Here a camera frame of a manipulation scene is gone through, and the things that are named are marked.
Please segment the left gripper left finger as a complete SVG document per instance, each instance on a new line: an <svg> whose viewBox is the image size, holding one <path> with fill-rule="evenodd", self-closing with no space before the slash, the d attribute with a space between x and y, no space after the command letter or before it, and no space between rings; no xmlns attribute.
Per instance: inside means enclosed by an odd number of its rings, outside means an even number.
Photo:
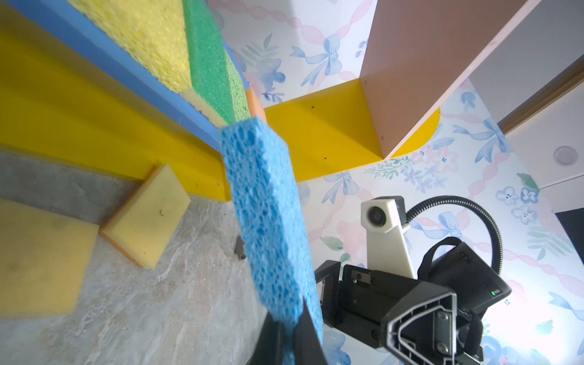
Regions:
<svg viewBox="0 0 584 365"><path fill-rule="evenodd" d="M285 328L267 314L248 365L283 365Z"/></svg>

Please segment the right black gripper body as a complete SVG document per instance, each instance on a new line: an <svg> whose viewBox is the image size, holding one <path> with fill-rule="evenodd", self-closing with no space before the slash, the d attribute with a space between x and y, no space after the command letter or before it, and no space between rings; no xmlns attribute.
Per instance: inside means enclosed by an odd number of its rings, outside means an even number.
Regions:
<svg viewBox="0 0 584 365"><path fill-rule="evenodd" d="M447 287L457 296L454 364L483 360L482 317L507 298L511 287L462 240L447 237L424 256L411 279L328 260L315 272L323 286L323 321L371 348L384 348L382 319L416 284Z"/></svg>

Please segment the light green sponge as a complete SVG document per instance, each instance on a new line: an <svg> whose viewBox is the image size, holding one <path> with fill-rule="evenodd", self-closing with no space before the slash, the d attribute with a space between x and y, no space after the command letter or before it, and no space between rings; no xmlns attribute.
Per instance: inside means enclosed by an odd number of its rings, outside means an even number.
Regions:
<svg viewBox="0 0 584 365"><path fill-rule="evenodd" d="M228 51L225 51L225 57L227 63L228 81L230 83L232 107L234 109L234 118L230 124L234 124L236 122L249 119L250 112L247 103L246 89L244 87L242 78L240 77L240 73L238 72L237 67L231 59Z"/></svg>

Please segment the blue sponge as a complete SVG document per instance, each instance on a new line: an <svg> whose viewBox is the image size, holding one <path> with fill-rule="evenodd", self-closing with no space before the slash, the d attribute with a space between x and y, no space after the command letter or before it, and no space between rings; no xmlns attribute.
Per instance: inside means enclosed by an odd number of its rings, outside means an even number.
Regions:
<svg viewBox="0 0 584 365"><path fill-rule="evenodd" d="M288 147L259 118L221 129L220 145L256 293L284 325L283 364L295 364L303 300L321 346L323 318Z"/></svg>

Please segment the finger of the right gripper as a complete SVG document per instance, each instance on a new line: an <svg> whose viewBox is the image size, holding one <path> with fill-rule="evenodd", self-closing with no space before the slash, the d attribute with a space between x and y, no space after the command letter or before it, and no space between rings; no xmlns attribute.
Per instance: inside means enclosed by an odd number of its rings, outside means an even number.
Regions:
<svg viewBox="0 0 584 365"><path fill-rule="evenodd" d="M382 345L404 364L454 364L457 296L426 281L383 317Z"/></svg>

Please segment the orange pink sponge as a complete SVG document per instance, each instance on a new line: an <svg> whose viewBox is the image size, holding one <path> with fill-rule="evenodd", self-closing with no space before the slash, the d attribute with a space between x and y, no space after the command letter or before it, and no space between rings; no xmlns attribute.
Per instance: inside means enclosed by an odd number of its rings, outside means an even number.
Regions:
<svg viewBox="0 0 584 365"><path fill-rule="evenodd" d="M252 88L246 89L246 100L248 103L249 113L252 118L259 118L267 122L266 113Z"/></svg>

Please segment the dark green sponge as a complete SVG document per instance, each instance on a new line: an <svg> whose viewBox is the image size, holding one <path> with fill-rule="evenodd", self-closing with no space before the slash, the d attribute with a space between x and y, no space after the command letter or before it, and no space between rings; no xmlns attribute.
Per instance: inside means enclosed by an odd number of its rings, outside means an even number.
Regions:
<svg viewBox="0 0 584 365"><path fill-rule="evenodd" d="M180 95L214 127L234 118L224 40L204 1L182 3L190 88Z"/></svg>

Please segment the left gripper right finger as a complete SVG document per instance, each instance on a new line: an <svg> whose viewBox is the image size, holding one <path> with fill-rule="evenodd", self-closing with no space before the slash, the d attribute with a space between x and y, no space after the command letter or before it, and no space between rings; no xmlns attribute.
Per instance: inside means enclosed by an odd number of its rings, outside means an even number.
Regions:
<svg viewBox="0 0 584 365"><path fill-rule="evenodd" d="M322 346L313 325L307 303L294 328L294 358L296 365L327 365Z"/></svg>

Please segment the pale yellow sponge orange back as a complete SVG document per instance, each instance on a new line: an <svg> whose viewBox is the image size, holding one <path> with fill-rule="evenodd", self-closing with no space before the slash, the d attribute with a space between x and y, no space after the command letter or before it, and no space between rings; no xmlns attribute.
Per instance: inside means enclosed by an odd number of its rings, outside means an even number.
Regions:
<svg viewBox="0 0 584 365"><path fill-rule="evenodd" d="M161 165L100 228L100 235L138 267L154 269L190 203L170 165Z"/></svg>

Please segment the bright yellow sponge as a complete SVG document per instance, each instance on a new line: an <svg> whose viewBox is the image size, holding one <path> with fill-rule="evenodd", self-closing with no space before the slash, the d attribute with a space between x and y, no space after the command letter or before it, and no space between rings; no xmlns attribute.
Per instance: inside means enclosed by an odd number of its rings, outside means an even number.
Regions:
<svg viewBox="0 0 584 365"><path fill-rule="evenodd" d="M70 4L169 90L191 88L180 0L75 0Z"/></svg>

